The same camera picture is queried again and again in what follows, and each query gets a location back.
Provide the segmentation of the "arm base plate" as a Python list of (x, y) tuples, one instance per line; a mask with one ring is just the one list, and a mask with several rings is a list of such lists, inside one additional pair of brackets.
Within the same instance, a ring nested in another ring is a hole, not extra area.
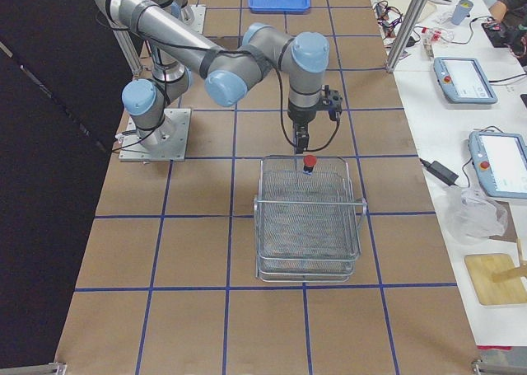
[(128, 118), (122, 135), (118, 158), (121, 162), (182, 162), (185, 159), (192, 110), (190, 108), (165, 108), (163, 124), (150, 136), (141, 139), (135, 123)]
[(202, 4), (187, 5), (181, 9), (180, 20), (190, 29), (203, 33), (206, 6)]

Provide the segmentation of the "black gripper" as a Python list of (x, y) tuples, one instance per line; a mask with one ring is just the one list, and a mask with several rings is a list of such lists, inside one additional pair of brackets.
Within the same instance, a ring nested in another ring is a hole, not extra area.
[(309, 123), (316, 117), (316, 110), (311, 108), (298, 108), (290, 106), (287, 110), (287, 115), (292, 121), (294, 137), (293, 147), (295, 154), (302, 154), (304, 152), (313, 152), (314, 148), (309, 148)]

